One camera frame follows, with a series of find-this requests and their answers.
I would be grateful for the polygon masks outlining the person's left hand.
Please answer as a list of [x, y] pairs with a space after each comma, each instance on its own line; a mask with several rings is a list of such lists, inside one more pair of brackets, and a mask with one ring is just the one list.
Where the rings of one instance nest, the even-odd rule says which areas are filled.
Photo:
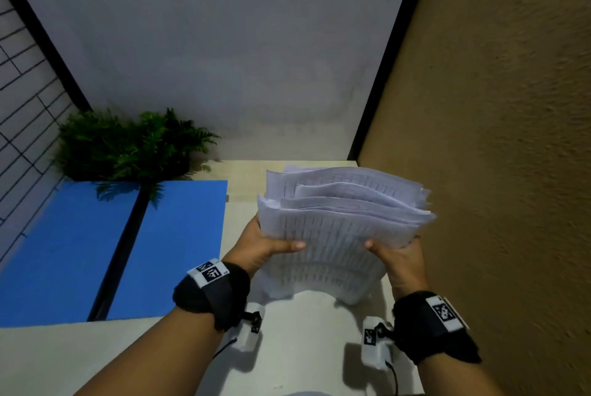
[[273, 256], [270, 241], [290, 241], [266, 237], [260, 226], [258, 213], [244, 228], [234, 247], [222, 258], [222, 262], [243, 269], [250, 279]]

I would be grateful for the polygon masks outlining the person's right hand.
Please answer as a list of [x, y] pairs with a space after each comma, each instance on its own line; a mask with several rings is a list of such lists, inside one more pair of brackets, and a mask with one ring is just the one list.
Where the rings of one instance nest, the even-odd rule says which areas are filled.
[[384, 264], [384, 267], [394, 300], [397, 302], [410, 294], [430, 290], [420, 236], [414, 236], [403, 248], [390, 249], [393, 251], [392, 264]]

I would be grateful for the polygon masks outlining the stack of white printed papers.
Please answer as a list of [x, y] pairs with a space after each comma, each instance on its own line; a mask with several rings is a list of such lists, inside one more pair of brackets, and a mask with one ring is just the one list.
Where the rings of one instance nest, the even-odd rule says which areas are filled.
[[420, 183], [370, 168], [268, 170], [257, 202], [262, 233], [306, 247], [273, 256], [261, 269], [262, 290], [271, 300], [316, 291], [359, 303], [385, 275], [364, 242], [408, 245], [436, 218], [428, 208], [430, 193]]

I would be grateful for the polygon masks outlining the person's right forearm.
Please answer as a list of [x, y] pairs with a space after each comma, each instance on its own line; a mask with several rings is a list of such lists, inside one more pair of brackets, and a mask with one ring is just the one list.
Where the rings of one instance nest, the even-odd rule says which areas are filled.
[[417, 368], [425, 396], [504, 396], [480, 364], [437, 354], [421, 361]]

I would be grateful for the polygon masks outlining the person's left forearm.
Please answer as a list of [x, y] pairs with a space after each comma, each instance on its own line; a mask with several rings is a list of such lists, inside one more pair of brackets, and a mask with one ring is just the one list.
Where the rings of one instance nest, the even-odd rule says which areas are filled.
[[175, 308], [74, 396], [195, 396], [224, 334], [211, 313]]

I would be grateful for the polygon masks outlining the blue mat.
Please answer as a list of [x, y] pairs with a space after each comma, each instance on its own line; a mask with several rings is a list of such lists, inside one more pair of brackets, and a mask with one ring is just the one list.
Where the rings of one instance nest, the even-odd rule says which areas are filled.
[[149, 203], [107, 320], [156, 318], [173, 307], [188, 270], [219, 258], [227, 181], [169, 181]]
[[86, 322], [137, 196], [63, 184], [0, 271], [0, 328]]

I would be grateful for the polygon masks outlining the green fern plant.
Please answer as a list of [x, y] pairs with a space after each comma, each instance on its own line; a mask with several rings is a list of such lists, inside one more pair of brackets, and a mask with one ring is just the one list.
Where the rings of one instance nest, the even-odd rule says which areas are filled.
[[164, 182], [186, 180], [192, 154], [208, 154], [221, 139], [174, 109], [146, 111], [138, 119], [110, 110], [71, 114], [60, 126], [53, 165], [73, 182], [95, 184], [100, 201], [137, 190], [154, 208]]

